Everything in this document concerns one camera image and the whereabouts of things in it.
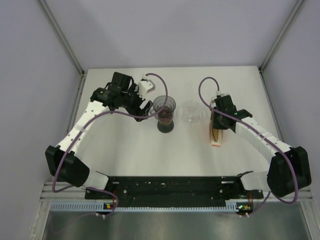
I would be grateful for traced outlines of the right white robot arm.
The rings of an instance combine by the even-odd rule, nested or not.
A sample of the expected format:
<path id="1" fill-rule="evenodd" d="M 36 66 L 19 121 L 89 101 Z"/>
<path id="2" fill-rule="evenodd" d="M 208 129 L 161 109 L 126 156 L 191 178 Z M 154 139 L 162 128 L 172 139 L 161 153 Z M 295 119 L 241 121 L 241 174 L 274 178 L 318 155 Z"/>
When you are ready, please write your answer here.
<path id="1" fill-rule="evenodd" d="M 240 181 L 233 185 L 237 197 L 262 190 L 282 198 L 312 183 L 308 153 L 303 147 L 292 147 L 273 136 L 247 110 L 238 110 L 228 94 L 213 97 L 210 106 L 214 131 L 231 130 L 250 143 L 269 165 L 268 171 L 241 174 Z"/>

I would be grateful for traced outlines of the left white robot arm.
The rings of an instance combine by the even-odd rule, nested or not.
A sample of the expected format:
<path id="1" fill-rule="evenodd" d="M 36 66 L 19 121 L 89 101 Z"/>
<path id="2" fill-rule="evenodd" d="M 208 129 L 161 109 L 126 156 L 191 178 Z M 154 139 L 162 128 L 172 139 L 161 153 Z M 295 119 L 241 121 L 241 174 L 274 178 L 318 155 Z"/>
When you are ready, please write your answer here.
<path id="1" fill-rule="evenodd" d="M 69 133 L 56 146 L 45 150 L 45 158 L 54 181 L 67 182 L 74 187 L 95 188 L 102 198 L 109 198 L 114 191 L 107 175 L 93 170 L 83 162 L 85 150 L 103 124 L 104 117 L 125 109 L 125 115 L 137 122 L 145 119 L 152 107 L 148 101 L 141 105 L 156 85 L 143 76 L 135 83 L 129 75 L 114 72 L 105 87 L 97 88 L 91 95 L 82 116 Z"/>

